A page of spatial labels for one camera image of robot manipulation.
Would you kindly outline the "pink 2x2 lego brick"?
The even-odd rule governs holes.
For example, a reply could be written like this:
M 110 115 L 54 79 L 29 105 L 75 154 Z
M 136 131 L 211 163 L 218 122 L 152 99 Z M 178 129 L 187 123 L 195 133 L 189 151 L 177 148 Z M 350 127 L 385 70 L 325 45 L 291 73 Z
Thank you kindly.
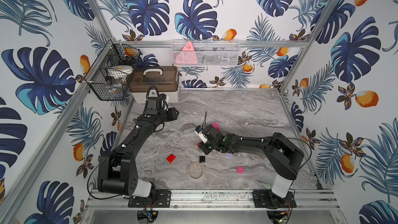
M 220 131 L 219 126 L 217 123 L 212 123 L 211 124 L 217 131 Z

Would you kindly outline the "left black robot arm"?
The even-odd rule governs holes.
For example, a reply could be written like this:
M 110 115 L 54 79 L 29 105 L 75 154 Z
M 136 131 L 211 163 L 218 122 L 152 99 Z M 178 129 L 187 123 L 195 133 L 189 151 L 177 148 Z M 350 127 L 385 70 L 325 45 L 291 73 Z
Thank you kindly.
M 134 119 L 135 127 L 115 149 L 99 158 L 98 191 L 129 197 L 151 198 L 154 186 L 139 178 L 136 157 L 158 126 L 178 118 L 179 111 L 168 108 L 166 95 L 146 99 L 143 113 Z

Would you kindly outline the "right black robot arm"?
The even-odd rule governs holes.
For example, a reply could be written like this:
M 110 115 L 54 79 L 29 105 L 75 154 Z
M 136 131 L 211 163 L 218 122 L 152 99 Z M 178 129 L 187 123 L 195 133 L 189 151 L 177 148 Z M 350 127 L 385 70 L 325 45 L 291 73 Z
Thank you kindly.
M 206 155 L 218 151 L 267 157 L 277 173 L 271 192 L 279 198 L 287 196 L 304 159 L 301 149 L 281 133 L 263 138 L 243 137 L 233 133 L 224 135 L 211 124 L 206 127 L 197 126 L 195 133 L 201 139 L 199 148 Z

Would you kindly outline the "red 2x2 lego brick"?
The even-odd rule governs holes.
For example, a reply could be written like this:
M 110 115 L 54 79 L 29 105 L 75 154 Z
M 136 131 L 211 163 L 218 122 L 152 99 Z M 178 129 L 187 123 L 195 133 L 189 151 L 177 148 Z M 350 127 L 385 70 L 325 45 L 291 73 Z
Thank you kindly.
M 175 159 L 176 159 L 176 156 L 175 156 L 174 154 L 170 154 L 170 155 L 167 157 L 166 160 L 167 160 L 169 163 L 172 163 Z

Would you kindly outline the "brown lid storage box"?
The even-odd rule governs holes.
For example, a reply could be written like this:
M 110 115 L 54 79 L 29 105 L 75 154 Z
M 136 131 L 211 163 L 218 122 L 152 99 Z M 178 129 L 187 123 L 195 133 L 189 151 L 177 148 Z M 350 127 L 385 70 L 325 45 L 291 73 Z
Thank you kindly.
M 137 104 L 145 104 L 151 86 L 155 86 L 159 94 L 166 94 L 168 103 L 178 103 L 178 82 L 175 66 L 138 66 L 132 72 L 129 90 Z

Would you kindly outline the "tape roll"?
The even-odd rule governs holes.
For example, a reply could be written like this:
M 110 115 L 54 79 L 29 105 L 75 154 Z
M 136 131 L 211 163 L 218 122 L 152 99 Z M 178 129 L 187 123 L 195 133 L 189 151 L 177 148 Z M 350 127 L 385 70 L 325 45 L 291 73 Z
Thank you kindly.
M 205 168 L 201 163 L 194 162 L 188 167 L 188 176 L 191 179 L 200 179 L 205 174 Z

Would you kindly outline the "white bowl in basket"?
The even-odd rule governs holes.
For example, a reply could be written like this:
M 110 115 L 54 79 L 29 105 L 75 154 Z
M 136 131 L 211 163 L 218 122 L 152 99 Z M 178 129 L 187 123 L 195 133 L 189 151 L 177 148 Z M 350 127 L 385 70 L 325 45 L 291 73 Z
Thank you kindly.
M 108 68 L 107 73 L 109 76 L 115 77 L 115 78 L 121 78 L 123 76 L 128 76 L 132 74 L 133 72 L 133 67 L 129 65 L 118 65 L 118 66 L 112 66 Z

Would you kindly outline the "pink triangle object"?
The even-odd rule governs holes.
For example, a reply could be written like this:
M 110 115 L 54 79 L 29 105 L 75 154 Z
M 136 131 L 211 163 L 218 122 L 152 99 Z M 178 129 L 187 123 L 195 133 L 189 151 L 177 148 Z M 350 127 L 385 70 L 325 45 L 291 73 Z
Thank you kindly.
M 192 41 L 186 42 L 181 51 L 174 53 L 174 60 L 177 65 L 198 64 L 198 57 L 194 50 Z

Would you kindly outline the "clear wall shelf basket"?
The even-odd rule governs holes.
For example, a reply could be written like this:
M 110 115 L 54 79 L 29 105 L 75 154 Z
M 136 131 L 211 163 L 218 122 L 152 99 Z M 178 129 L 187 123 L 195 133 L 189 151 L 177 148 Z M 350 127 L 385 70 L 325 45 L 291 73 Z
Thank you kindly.
M 234 40 L 174 40 L 171 50 L 174 53 L 181 51 L 185 43 L 192 41 L 194 50 L 198 57 L 198 64 L 176 66 L 237 66 L 240 52 L 240 43 Z

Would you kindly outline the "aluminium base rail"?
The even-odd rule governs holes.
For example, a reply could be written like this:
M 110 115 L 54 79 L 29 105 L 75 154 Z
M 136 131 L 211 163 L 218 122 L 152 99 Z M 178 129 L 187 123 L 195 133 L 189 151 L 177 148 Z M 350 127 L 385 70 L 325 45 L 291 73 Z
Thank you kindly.
M 136 198 L 117 197 L 102 200 L 106 195 L 94 191 L 86 209 L 90 210 L 269 210 L 267 190 L 158 190 L 153 203 Z M 278 200 L 278 208 L 286 211 L 339 211 L 341 208 L 331 190 L 290 190 L 287 196 Z

